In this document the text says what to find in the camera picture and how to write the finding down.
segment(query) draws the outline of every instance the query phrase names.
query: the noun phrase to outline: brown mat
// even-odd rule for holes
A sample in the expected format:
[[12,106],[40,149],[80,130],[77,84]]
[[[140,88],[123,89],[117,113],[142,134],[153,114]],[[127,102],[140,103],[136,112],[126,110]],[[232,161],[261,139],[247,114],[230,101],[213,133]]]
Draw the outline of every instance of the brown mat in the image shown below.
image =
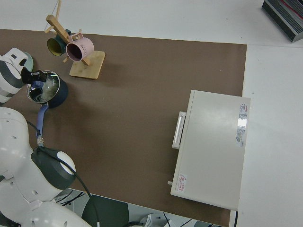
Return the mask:
[[[172,196],[167,181],[178,155],[171,148],[178,113],[190,91],[241,96],[246,45],[87,35],[106,52],[98,80],[88,80],[69,76],[72,61],[49,53],[52,36],[0,30],[1,55],[17,47],[34,57],[34,69],[55,71],[68,84],[67,100],[46,113],[45,146],[68,153],[92,193],[228,226],[229,210]],[[39,105],[25,87],[4,106],[36,122]]]

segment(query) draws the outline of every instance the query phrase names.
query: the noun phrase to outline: white appliance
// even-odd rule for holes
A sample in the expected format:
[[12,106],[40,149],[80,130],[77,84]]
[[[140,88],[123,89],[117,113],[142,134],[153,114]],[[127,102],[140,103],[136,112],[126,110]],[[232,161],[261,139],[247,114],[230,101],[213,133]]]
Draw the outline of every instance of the white appliance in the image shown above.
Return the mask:
[[238,210],[249,110],[249,98],[191,91],[173,142],[172,195]]

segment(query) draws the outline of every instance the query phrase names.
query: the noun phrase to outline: label sticker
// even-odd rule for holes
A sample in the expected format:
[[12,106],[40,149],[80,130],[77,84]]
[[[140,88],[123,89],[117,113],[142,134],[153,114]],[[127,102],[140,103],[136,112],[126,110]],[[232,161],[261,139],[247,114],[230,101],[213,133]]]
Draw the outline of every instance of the label sticker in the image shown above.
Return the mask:
[[177,192],[184,193],[185,185],[186,185],[187,175],[179,174]]
[[246,104],[240,105],[238,127],[236,134],[236,144],[239,147],[243,147],[245,142],[244,135],[247,125],[247,114],[248,114],[248,106]]

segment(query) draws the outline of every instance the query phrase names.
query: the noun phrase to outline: white table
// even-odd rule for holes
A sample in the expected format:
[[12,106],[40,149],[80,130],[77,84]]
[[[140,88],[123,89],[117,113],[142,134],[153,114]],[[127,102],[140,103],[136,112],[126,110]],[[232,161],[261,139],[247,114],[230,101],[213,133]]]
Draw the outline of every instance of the white table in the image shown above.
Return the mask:
[[[59,21],[84,33],[248,44],[243,96],[251,98],[250,130],[237,226],[301,226],[303,40],[288,41],[262,2],[63,0]],[[55,4],[2,0],[0,28],[44,30]]]

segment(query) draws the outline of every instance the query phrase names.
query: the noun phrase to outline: wooden base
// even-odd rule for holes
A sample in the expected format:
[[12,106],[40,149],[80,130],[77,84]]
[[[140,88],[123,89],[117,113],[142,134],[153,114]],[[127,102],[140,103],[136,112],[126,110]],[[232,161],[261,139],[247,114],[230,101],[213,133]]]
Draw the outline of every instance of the wooden base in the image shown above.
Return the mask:
[[90,64],[85,65],[81,61],[75,61],[71,67],[70,75],[72,77],[80,77],[86,79],[98,79],[105,52],[94,51],[88,57]]

